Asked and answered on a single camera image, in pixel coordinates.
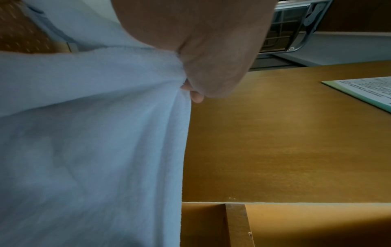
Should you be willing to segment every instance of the silver metal object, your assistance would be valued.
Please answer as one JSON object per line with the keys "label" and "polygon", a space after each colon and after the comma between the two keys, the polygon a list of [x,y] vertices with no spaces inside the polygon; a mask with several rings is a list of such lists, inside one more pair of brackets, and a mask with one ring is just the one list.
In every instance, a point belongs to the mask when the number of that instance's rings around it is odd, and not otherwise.
{"label": "silver metal object", "polygon": [[[294,52],[302,48],[316,30],[332,0],[281,1],[260,54]],[[305,33],[300,43],[292,46],[299,33]]]}

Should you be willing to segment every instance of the metal frame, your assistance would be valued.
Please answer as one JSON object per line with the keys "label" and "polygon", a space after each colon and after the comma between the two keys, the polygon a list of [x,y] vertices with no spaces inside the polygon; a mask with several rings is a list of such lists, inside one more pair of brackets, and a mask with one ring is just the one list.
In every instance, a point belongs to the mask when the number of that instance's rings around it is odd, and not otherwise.
{"label": "metal frame", "polygon": [[[293,8],[298,8],[298,7],[308,7],[308,10],[307,10],[306,15],[303,16],[303,18],[301,20],[301,23],[299,23],[299,25],[297,27],[297,30],[292,35],[290,35],[290,36],[272,37],[272,38],[266,38],[265,39],[265,40],[276,39],[277,40],[276,43],[273,44],[273,45],[276,45],[278,43],[279,39],[281,39],[281,38],[288,38],[289,37],[290,41],[288,42],[288,45],[285,48],[285,50],[270,51],[270,52],[267,52],[267,51],[266,52],[259,52],[259,54],[267,55],[267,54],[278,54],[278,53],[294,52],[294,51],[297,51],[300,48],[302,48],[308,42],[309,38],[312,36],[314,31],[318,27],[320,21],[323,19],[325,13],[329,9],[332,1],[333,0],[289,0],[289,1],[279,2],[278,5],[276,6],[275,10],[282,11],[282,13],[281,13],[282,16],[283,16],[284,10],[288,10],[288,9],[293,9]],[[320,3],[325,3],[326,6],[320,12],[320,15],[318,14],[318,16],[315,17],[315,20],[314,20],[315,23],[313,24],[313,22],[311,22],[310,25],[309,25],[309,26],[311,26],[311,29],[307,30],[307,32],[306,32],[304,38],[302,39],[302,41],[297,46],[291,47],[292,43],[297,38],[297,35],[299,34],[299,31],[300,31],[302,25],[304,24],[305,18],[309,14],[309,11],[311,10],[311,7],[314,4],[320,4]],[[280,24],[280,32],[278,33],[278,35],[281,35],[282,25],[284,23],[289,23],[289,22],[293,22],[293,21],[284,22],[283,19],[281,19],[281,21],[274,22],[272,24]]]}

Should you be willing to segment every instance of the paper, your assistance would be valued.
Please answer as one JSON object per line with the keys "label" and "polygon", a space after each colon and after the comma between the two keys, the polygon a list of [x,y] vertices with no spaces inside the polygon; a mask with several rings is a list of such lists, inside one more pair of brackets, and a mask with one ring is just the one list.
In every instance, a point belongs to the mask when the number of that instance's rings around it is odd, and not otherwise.
{"label": "paper", "polygon": [[391,112],[391,77],[323,81],[322,83]]}

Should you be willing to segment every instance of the white wall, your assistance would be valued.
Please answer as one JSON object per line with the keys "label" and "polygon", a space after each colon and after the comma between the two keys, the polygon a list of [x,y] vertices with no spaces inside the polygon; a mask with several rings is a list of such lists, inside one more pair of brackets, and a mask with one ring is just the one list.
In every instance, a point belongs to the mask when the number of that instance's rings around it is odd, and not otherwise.
{"label": "white wall", "polygon": [[278,56],[306,66],[391,60],[391,37],[314,34],[302,49]]}

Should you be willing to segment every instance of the wooden desk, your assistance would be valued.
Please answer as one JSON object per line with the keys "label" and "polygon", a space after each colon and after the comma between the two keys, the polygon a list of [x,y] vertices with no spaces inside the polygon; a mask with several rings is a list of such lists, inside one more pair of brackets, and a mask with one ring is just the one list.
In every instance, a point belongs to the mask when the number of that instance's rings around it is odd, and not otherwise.
{"label": "wooden desk", "polygon": [[184,202],[391,202],[391,114],[321,81],[391,61],[250,72],[193,105]]}

